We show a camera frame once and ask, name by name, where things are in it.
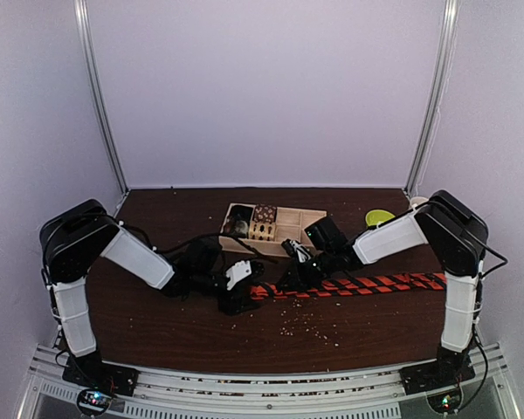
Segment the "wooden compartment box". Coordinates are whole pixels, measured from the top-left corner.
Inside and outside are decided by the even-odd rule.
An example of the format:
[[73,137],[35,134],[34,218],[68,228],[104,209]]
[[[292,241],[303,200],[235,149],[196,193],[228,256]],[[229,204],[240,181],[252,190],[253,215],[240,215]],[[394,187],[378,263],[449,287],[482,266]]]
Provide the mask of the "wooden compartment box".
[[231,203],[227,209],[218,238],[224,251],[246,253],[242,243],[260,253],[284,258],[282,243],[296,241],[315,252],[305,228],[328,213],[325,210],[279,207],[268,204]]

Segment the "red navy striped tie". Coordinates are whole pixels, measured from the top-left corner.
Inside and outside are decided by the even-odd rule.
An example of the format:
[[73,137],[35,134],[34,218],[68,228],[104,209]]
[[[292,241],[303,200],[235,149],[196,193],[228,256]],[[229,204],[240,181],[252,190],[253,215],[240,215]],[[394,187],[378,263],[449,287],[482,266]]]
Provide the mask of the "red navy striped tie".
[[413,290],[446,290],[443,273],[406,273],[389,276],[341,278],[324,280],[317,288],[306,291],[281,291],[276,285],[263,283],[252,286],[250,296],[254,301],[264,299],[310,299],[329,297],[369,296]]

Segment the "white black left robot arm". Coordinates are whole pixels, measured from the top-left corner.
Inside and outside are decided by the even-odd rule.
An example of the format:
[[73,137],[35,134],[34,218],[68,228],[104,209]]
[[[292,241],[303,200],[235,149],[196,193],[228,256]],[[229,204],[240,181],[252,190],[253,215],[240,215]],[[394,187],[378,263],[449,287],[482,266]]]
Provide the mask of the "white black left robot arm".
[[70,354],[74,373],[90,388],[108,378],[95,339],[86,299],[86,278],[104,258],[167,297],[191,292],[213,295],[227,315],[256,308],[250,293],[265,268],[257,258],[239,260],[220,269],[223,256],[217,234],[194,237],[169,251],[160,251],[138,228],[107,214],[95,199],[49,220],[39,233],[42,277],[52,298],[52,311]]

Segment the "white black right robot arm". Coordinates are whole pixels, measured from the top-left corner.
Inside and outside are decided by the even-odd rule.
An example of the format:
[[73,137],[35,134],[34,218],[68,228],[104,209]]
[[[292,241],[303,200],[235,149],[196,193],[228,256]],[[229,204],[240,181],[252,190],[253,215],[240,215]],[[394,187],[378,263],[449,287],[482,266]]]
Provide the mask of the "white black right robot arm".
[[430,376],[450,384],[464,370],[463,358],[472,341],[472,324],[479,314],[479,282],[486,255],[486,223],[446,190],[402,215],[348,239],[334,220],[325,216],[306,227],[318,251],[286,240],[291,257],[276,284],[281,291],[305,291],[341,271],[357,271],[381,259],[420,245],[429,245],[444,272],[447,291],[445,324],[437,360]]

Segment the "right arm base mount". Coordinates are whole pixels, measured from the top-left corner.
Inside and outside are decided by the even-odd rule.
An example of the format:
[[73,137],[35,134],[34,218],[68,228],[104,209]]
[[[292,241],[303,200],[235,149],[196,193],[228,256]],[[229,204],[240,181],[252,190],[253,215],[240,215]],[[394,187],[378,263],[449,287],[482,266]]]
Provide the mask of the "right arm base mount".
[[[469,354],[472,348],[479,350],[484,361],[484,373],[478,387],[471,395],[465,396],[462,384],[476,377]],[[434,361],[402,367],[399,374],[406,395],[426,393],[430,409],[437,414],[449,416],[461,413],[475,401],[485,386],[488,368],[486,350],[476,342],[463,353],[440,347]]]

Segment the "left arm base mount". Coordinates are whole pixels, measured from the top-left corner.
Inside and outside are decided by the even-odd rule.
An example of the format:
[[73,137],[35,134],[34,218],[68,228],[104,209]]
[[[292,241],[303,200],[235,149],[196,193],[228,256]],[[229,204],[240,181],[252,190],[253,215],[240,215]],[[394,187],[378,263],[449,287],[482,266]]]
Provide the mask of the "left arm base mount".
[[135,368],[104,362],[98,348],[83,356],[65,348],[55,355],[55,362],[63,368],[64,381],[83,387],[75,404],[91,418],[105,414],[119,395],[132,396],[139,377]]

